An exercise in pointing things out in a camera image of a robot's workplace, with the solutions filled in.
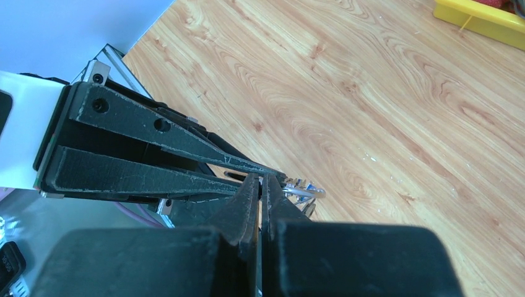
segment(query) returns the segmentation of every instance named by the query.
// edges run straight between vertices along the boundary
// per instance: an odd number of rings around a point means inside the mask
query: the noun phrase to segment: screw
[[[97,84],[101,84],[103,81],[104,81],[104,77],[101,74],[95,73],[93,75],[93,82],[96,82]]]
[[[165,119],[156,119],[155,122],[153,122],[153,127],[161,132],[168,132],[171,129],[171,124],[168,123]]]
[[[95,99],[91,106],[98,113],[105,113],[110,109],[109,103],[104,98]]]

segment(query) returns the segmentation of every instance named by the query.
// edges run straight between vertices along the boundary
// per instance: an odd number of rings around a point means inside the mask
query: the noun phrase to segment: white wall
[[[72,80],[107,44],[126,53],[173,0],[0,0],[0,70]]]

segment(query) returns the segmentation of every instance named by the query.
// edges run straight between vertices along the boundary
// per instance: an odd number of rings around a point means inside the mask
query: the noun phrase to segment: black plastic part
[[[51,252],[31,296],[240,296],[235,259],[213,228],[73,231]]]
[[[12,107],[13,98],[8,93],[0,91],[0,135],[2,135]]]
[[[268,175],[260,189],[249,174],[199,226],[75,231],[51,253],[32,296],[257,296],[258,273],[269,297],[462,296],[432,232],[314,223],[279,185]]]
[[[206,194],[206,203],[200,202],[201,196],[187,196],[185,199],[173,200],[170,221],[176,227],[196,226],[204,223],[214,213],[218,212],[231,196],[218,196],[216,194]]]
[[[212,215],[204,198],[225,200],[222,206],[240,187],[217,178],[206,163],[285,178],[164,103],[110,80],[79,82],[66,86],[58,101],[35,159],[35,187],[83,199],[198,202],[203,222]]]
[[[0,249],[0,296],[9,292],[25,270],[25,259],[15,242],[9,241]]]

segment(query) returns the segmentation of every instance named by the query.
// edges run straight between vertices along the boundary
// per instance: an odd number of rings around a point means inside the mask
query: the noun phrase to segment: yellow container
[[[435,0],[434,16],[525,50],[525,20],[473,0]]]

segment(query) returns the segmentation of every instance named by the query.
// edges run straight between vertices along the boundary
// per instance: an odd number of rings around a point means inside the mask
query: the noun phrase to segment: wooden floor
[[[177,0],[124,60],[156,100],[325,188],[315,219],[426,226],[465,293],[525,296],[525,53],[433,6]]]

